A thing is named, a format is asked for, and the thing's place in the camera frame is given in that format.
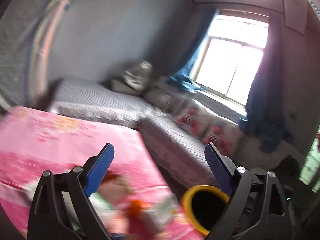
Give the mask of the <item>pink floral table cloth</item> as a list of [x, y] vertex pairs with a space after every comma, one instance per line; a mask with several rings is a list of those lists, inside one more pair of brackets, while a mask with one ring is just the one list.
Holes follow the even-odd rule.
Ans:
[[171, 195], [139, 132], [26, 107], [14, 107], [1, 118], [1, 206], [17, 230], [28, 237], [27, 194], [44, 171], [64, 173], [84, 165], [106, 143], [114, 146], [109, 172], [123, 176], [131, 187], [114, 203], [111, 214], [101, 218], [107, 230], [127, 239], [200, 239], [180, 207], [157, 233], [151, 232], [147, 221], [127, 213], [134, 201], [151, 207]]

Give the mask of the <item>grey round cushion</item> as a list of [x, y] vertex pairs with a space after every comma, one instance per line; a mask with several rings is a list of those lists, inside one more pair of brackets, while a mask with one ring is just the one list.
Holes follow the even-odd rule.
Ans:
[[167, 77], [161, 76], [144, 92], [143, 99], [155, 107], [173, 116], [178, 115], [184, 106], [193, 98], [188, 91], [167, 83]]

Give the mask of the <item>grey patterned hanging cloth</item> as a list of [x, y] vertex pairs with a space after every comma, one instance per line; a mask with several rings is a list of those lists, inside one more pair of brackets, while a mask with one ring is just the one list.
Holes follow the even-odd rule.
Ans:
[[1, 109], [35, 107], [47, 94], [48, 58], [71, 0], [4, 0], [1, 5]]

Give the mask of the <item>blue curtain left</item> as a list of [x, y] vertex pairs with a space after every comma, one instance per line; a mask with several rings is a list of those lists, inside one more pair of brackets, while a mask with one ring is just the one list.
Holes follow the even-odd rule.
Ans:
[[218, 14], [219, 9], [216, 6], [206, 6], [202, 9], [196, 33], [178, 64], [178, 71], [169, 76], [165, 83], [177, 88], [180, 92], [194, 93], [201, 90], [201, 87], [190, 78], [190, 73], [197, 60], [200, 48], [208, 37], [212, 22]]

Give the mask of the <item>right baby print pillow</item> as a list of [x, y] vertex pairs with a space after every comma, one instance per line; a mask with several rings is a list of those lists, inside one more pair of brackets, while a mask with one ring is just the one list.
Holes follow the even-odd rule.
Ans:
[[238, 124], [225, 119], [216, 120], [210, 125], [202, 142], [205, 145], [212, 142], [222, 155], [230, 157], [235, 153], [243, 135]]

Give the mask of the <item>grey quilted sofa cover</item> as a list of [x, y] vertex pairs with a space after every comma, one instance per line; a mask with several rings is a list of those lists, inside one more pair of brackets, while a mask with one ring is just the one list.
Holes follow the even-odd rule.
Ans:
[[[57, 85], [48, 111], [136, 129], [153, 161], [183, 186], [216, 185], [204, 158], [202, 138], [206, 132], [197, 139], [176, 124], [177, 115], [162, 111], [141, 96], [117, 93], [93, 82], [65, 79]], [[214, 113], [211, 124], [223, 119], [228, 120]]]

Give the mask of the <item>yellow rim trash bin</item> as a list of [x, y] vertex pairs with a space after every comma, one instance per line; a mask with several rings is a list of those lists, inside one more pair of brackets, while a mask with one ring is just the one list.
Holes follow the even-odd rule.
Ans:
[[210, 185], [193, 186], [181, 198], [185, 215], [203, 237], [208, 236], [228, 202], [227, 194]]

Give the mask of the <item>baby print pillow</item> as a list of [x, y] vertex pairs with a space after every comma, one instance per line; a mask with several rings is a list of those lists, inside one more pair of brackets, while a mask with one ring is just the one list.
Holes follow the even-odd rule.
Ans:
[[174, 120], [181, 129], [200, 139], [209, 128], [213, 118], [214, 113], [210, 109], [196, 100], [191, 100]]
[[225, 119], [216, 120], [210, 125], [202, 142], [205, 145], [212, 142], [222, 155], [230, 157], [235, 153], [243, 135], [238, 124]]

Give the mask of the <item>dark blue curtain right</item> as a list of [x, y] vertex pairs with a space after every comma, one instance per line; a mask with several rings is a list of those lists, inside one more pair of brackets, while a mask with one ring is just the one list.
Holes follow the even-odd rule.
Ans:
[[283, 52], [283, 19], [271, 14], [266, 47], [246, 102], [247, 117], [239, 122], [244, 133], [259, 138], [266, 153], [275, 151], [284, 138], [292, 138], [283, 114]]

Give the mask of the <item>window frame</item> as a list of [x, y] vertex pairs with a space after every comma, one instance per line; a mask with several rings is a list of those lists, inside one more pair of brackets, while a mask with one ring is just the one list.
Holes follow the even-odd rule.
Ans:
[[245, 105], [264, 55], [268, 22], [219, 14], [189, 76], [205, 90]]

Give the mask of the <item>grey bolster cushion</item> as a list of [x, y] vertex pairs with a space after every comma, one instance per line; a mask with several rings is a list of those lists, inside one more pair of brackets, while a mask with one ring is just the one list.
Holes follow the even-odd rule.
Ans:
[[134, 81], [126, 81], [123, 79], [112, 79], [111, 90], [117, 93], [141, 96], [146, 91], [146, 86]]

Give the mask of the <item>left baby print pillow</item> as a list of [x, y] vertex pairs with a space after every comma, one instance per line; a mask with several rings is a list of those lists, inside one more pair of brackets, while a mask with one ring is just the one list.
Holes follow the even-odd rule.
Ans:
[[210, 109], [196, 100], [191, 100], [174, 120], [181, 129], [200, 139], [209, 128], [213, 118], [214, 113]]

